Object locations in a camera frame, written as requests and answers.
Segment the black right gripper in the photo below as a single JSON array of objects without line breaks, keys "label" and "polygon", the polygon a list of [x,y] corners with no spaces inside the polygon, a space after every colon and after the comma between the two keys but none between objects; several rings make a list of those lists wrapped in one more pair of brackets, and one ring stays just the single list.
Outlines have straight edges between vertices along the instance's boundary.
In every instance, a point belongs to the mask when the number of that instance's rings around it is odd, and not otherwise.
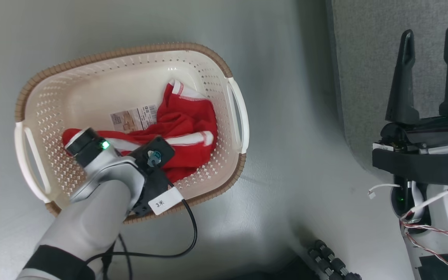
[{"label": "black right gripper", "polygon": [[448,28],[443,49],[446,87],[439,105],[441,117],[420,119],[414,108],[412,30],[401,35],[381,140],[372,145],[372,165],[396,177],[448,186]]}]

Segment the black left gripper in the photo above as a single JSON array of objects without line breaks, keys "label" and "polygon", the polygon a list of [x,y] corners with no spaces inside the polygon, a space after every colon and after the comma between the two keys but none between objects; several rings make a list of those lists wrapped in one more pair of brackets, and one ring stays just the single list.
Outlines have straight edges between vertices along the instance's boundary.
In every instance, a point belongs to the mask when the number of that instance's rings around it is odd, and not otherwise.
[{"label": "black left gripper", "polygon": [[100,153],[109,147],[110,143],[92,128],[74,133],[65,142],[65,150],[73,156],[80,167],[89,165]]}]

